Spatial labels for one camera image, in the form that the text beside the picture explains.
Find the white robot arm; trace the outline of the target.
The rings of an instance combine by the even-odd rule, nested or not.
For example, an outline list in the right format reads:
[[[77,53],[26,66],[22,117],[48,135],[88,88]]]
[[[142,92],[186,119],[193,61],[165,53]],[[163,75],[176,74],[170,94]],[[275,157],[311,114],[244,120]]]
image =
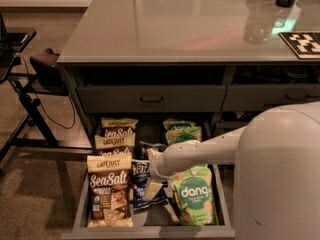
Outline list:
[[[148,155],[158,182],[233,163],[235,240],[320,240],[319,102],[274,107],[237,130]]]

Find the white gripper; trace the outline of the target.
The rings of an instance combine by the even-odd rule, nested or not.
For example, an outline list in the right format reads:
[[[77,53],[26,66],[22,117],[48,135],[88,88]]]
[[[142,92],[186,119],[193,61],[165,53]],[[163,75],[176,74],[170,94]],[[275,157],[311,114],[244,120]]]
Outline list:
[[[147,154],[150,161],[149,171],[152,179],[147,181],[143,199],[151,201],[161,189],[161,182],[170,179],[171,174],[164,168],[163,155],[157,149],[149,148]]]

